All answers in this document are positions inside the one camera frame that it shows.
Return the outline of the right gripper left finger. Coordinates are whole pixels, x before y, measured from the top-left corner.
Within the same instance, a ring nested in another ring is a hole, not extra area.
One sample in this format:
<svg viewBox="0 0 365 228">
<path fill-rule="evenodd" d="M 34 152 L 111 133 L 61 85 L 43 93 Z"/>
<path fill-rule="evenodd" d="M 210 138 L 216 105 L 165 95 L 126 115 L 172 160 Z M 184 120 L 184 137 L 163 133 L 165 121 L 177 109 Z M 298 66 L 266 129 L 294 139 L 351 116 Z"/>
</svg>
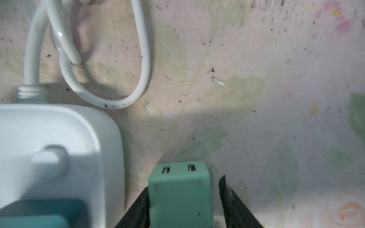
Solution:
<svg viewBox="0 0 365 228">
<path fill-rule="evenodd" d="M 149 228 L 149 197 L 145 187 L 115 228 Z"/>
</svg>

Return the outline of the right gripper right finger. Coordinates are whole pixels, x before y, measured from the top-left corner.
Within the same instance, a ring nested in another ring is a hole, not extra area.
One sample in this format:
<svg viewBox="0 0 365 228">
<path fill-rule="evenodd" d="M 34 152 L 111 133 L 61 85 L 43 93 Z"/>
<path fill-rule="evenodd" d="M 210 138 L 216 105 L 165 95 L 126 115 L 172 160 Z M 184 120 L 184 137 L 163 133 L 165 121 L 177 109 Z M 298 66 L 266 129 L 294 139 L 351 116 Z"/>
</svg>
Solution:
<svg viewBox="0 0 365 228">
<path fill-rule="evenodd" d="M 219 194 L 227 228 L 263 228 L 248 207 L 226 183 L 226 176 L 219 180 Z"/>
</svg>

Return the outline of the green USB charger plug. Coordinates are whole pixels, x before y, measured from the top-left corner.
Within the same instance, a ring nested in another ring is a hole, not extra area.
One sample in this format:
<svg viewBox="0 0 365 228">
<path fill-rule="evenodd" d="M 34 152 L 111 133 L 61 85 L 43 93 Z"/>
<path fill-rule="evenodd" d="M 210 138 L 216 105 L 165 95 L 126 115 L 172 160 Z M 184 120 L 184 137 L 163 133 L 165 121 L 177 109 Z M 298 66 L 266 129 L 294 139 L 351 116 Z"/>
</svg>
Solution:
<svg viewBox="0 0 365 228">
<path fill-rule="evenodd" d="M 210 173 L 202 161 L 157 165 L 148 179 L 152 228 L 211 228 Z"/>
</svg>

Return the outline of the teal USB charger plug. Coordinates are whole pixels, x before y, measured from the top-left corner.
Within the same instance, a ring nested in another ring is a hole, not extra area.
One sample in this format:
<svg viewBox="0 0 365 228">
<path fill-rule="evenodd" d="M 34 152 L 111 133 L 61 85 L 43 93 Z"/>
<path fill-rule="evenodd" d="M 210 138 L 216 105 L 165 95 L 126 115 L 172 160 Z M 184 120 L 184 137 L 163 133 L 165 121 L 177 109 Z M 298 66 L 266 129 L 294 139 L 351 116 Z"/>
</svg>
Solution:
<svg viewBox="0 0 365 228">
<path fill-rule="evenodd" d="M 89 228 L 78 199 L 19 200 L 1 208 L 2 228 Z"/>
</svg>

